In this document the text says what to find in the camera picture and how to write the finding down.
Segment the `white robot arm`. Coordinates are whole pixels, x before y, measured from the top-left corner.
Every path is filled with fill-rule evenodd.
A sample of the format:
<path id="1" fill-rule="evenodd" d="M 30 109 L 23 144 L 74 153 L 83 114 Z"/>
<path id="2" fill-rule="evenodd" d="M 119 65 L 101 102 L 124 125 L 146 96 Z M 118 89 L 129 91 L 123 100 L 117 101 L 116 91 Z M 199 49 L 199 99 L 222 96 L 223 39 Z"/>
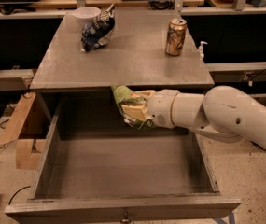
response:
<path id="1" fill-rule="evenodd" d="M 136 129 L 181 127 L 221 142 L 244 137 L 266 149 L 266 106 L 233 87 L 194 94 L 119 86 L 113 94 L 124 121 Z"/>

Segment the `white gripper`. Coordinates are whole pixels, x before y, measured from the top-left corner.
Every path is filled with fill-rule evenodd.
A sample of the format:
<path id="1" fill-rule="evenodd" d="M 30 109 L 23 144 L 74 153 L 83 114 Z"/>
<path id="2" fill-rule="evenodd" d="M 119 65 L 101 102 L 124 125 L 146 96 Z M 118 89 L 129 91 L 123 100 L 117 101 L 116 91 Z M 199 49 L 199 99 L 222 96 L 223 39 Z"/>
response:
<path id="1" fill-rule="evenodd" d="M 152 121 L 156 126 L 173 129 L 172 105 L 175 97 L 179 94 L 178 90 L 154 90 L 134 91 L 132 98 L 143 98 L 148 100 L 147 109 Z M 144 105 L 121 105 L 122 111 L 132 118 L 146 121 L 146 107 Z"/>

